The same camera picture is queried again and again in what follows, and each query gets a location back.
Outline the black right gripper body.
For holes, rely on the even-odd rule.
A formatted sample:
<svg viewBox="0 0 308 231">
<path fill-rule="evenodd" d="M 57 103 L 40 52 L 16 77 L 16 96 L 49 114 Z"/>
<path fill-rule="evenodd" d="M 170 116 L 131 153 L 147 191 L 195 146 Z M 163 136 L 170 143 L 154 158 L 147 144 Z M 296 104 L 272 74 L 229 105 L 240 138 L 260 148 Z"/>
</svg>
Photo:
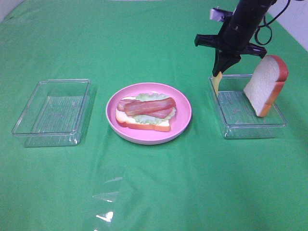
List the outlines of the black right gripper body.
<svg viewBox="0 0 308 231">
<path fill-rule="evenodd" d="M 233 12 L 212 8 L 210 19 L 222 22 L 216 35 L 196 35 L 196 46 L 207 46 L 233 55 L 250 54 L 263 58 L 267 51 L 264 47 L 250 43 L 267 7 L 236 7 Z"/>
</svg>

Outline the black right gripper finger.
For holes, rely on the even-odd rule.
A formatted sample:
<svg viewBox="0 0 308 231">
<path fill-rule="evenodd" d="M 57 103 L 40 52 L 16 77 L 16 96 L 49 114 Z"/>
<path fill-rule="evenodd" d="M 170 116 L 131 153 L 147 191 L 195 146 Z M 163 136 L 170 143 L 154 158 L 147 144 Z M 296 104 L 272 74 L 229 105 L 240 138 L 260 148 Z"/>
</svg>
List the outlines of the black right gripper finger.
<svg viewBox="0 0 308 231">
<path fill-rule="evenodd" d="M 215 49 L 215 61 L 212 70 L 212 75 L 214 77 L 216 77 L 219 74 L 219 72 L 221 73 L 224 72 L 224 64 L 225 64 L 224 52 L 219 49 Z"/>
<path fill-rule="evenodd" d="M 219 59 L 219 71 L 224 73 L 228 68 L 240 62 L 240 56 L 228 56 L 228 57 L 220 57 Z"/>
</svg>

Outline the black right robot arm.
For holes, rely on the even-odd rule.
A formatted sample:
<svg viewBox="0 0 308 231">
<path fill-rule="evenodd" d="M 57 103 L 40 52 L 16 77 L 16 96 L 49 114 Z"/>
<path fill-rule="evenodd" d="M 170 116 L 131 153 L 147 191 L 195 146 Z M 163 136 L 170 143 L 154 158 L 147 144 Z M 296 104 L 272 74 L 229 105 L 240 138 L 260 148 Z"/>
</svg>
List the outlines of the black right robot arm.
<svg viewBox="0 0 308 231">
<path fill-rule="evenodd" d="M 212 9 L 223 22 L 216 35 L 196 35 L 195 46 L 206 46 L 215 49 L 215 61 L 212 75 L 216 77 L 232 65 L 240 62 L 241 55 L 249 54 L 263 58 L 267 50 L 250 39 L 256 32 L 261 20 L 274 0 L 241 0 L 233 12 Z"/>
</svg>

